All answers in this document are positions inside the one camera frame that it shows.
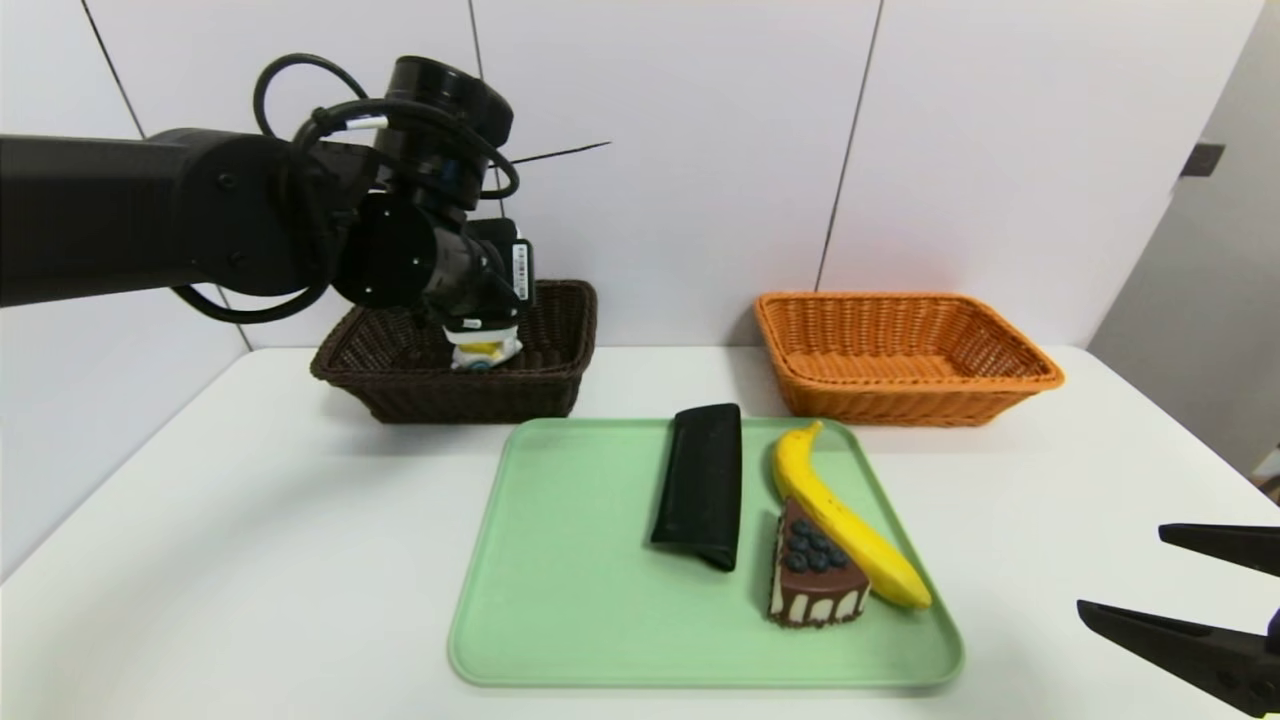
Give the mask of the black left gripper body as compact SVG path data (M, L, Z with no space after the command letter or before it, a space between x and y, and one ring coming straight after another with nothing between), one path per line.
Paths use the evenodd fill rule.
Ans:
M470 222L466 238L477 250L475 290L483 307L529 307L535 300L534 251L515 222Z

